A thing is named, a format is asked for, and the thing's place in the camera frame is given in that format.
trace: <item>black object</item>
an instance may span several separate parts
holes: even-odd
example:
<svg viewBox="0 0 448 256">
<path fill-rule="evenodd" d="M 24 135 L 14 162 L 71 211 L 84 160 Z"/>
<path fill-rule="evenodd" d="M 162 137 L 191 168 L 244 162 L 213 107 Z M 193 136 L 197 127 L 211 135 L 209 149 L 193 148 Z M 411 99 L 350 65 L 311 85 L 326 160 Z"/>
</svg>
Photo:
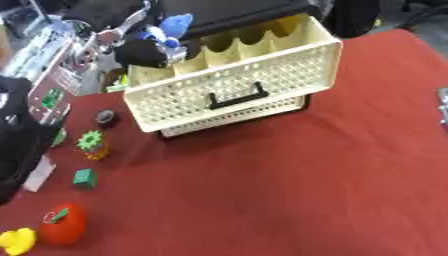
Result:
<svg viewBox="0 0 448 256">
<path fill-rule="evenodd" d="M 151 0 L 149 15 L 139 25 L 158 25 L 161 16 L 158 2 L 160 1 Z M 143 0 L 81 0 L 64 15 L 63 19 L 84 21 L 92 26 L 93 31 L 100 32 L 109 26 L 111 28 L 120 26 L 141 8 Z"/>
<path fill-rule="evenodd" d="M 448 14 L 448 0 L 406 0 L 403 4 L 402 11 L 409 12 L 411 8 L 410 5 L 413 3 L 424 4 L 429 8 L 412 16 L 405 23 L 399 25 L 398 28 L 411 29 L 411 27 L 424 22 L 435 15 Z"/>
<path fill-rule="evenodd" d="M 16 27 L 14 27 L 11 22 L 8 19 L 4 19 L 3 20 L 3 24 L 5 24 L 5 27 L 11 31 L 11 34 L 17 38 L 17 39 L 22 39 L 23 36 L 22 34 L 16 29 Z"/>
<path fill-rule="evenodd" d="M 41 125 L 31 116 L 31 86 L 23 78 L 0 77 L 0 205 L 20 189 L 65 121 Z"/>
<path fill-rule="evenodd" d="M 1 0 L 0 11 L 6 11 L 20 5 L 19 0 Z"/>
<path fill-rule="evenodd" d="M 336 0 L 324 25 L 339 37 L 357 37 L 373 28 L 379 13 L 379 0 Z"/>
<path fill-rule="evenodd" d="M 322 12 L 312 0 L 163 0 L 165 17 L 182 13 L 194 16 L 185 39 L 207 36 L 264 21 L 308 13 L 321 19 Z"/>
<path fill-rule="evenodd" d="M 138 65 L 145 67 L 165 67 L 167 58 L 152 40 L 134 39 L 115 49 L 115 60 L 127 67 Z"/>
<path fill-rule="evenodd" d="M 61 9 L 70 8 L 75 5 L 79 0 L 37 0 L 39 5 L 42 6 L 45 12 L 54 13 Z"/>
<path fill-rule="evenodd" d="M 118 116 L 112 110 L 106 109 L 96 115 L 95 121 L 100 128 L 111 128 L 117 123 Z"/>
<path fill-rule="evenodd" d="M 237 104 L 252 101 L 252 100 L 266 98 L 269 96 L 269 92 L 267 92 L 263 89 L 263 86 L 261 85 L 260 82 L 255 82 L 254 86 L 255 86 L 255 88 L 257 88 L 257 93 L 248 95 L 248 96 L 243 96 L 243 97 L 236 98 L 236 99 L 223 101 L 223 102 L 218 102 L 218 100 L 216 99 L 216 95 L 214 93 L 210 93 L 209 97 L 210 97 L 211 104 L 209 106 L 209 109 L 214 110 L 214 109 L 219 109 L 219 108 L 225 108 L 225 107 L 237 105 Z"/>
</svg>

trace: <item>red tomato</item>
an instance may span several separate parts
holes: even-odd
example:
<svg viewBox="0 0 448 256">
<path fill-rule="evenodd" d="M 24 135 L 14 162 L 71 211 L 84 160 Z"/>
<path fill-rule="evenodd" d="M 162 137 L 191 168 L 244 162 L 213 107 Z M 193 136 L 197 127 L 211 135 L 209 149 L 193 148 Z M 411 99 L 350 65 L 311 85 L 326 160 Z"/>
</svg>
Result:
<svg viewBox="0 0 448 256">
<path fill-rule="evenodd" d="M 73 244 L 84 234 L 87 222 L 84 209 L 77 204 L 68 203 L 57 206 L 51 212 L 57 214 L 65 208 L 68 209 L 67 216 L 57 223 L 48 223 L 48 220 L 42 223 L 39 235 L 45 242 L 55 245 Z"/>
</svg>

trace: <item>perforated plastic basket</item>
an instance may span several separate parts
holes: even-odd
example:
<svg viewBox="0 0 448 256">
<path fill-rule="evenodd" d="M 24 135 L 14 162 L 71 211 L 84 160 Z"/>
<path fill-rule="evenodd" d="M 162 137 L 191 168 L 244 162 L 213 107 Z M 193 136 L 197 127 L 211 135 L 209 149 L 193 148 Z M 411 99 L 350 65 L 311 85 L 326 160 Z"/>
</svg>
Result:
<svg viewBox="0 0 448 256">
<path fill-rule="evenodd" d="M 305 106 L 305 96 L 289 98 L 273 103 L 264 104 L 258 107 L 248 108 L 221 116 L 199 120 L 196 122 L 183 124 L 162 130 L 163 136 L 169 138 L 189 132 L 204 130 L 226 124 L 256 119 L 260 117 L 275 115 L 294 110 L 302 109 Z"/>
<path fill-rule="evenodd" d="M 342 43 L 313 17 L 297 15 L 260 28 L 263 35 L 252 45 L 238 35 L 254 28 L 243 28 L 213 36 L 215 42 L 234 37 L 224 51 L 212 51 L 205 38 L 206 46 L 192 60 L 166 69 L 131 67 L 132 88 L 124 98 L 141 129 L 174 136 L 189 130 L 188 125 L 196 130 L 207 126 L 204 120 L 247 120 L 253 118 L 248 109 L 294 102 L 333 85 Z M 227 118 L 235 112 L 247 118 Z"/>
</svg>

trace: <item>drawer handle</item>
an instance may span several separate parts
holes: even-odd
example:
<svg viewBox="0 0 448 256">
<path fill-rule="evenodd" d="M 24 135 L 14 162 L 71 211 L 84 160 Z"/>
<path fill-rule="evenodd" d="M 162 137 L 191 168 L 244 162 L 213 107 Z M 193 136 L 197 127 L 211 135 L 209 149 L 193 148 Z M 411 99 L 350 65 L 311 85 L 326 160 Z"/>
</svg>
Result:
<svg viewBox="0 0 448 256">
<path fill-rule="evenodd" d="M 218 102 L 218 100 L 216 99 L 216 94 L 210 93 L 208 96 L 210 97 L 210 101 L 212 103 L 210 104 L 210 106 L 208 108 L 210 110 L 225 108 L 225 107 L 237 105 L 237 104 L 252 101 L 252 100 L 266 98 L 269 96 L 269 92 L 267 92 L 263 89 L 263 86 L 261 85 L 260 82 L 255 82 L 254 86 L 255 86 L 255 88 L 257 88 L 257 92 L 255 94 L 243 96 L 243 97 L 236 98 L 236 99 L 226 100 L 226 101 L 222 101 L 222 102 Z"/>
</svg>

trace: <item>yellow rubber duck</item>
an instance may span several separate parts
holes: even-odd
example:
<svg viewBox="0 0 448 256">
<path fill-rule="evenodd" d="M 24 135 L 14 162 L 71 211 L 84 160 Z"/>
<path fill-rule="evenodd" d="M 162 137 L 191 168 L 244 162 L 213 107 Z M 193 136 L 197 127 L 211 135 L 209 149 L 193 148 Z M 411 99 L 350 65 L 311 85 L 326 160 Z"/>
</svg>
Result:
<svg viewBox="0 0 448 256">
<path fill-rule="evenodd" d="M 36 232 L 29 228 L 21 228 L 17 231 L 7 231 L 0 235 L 0 247 L 10 256 L 21 255 L 36 243 Z"/>
</svg>

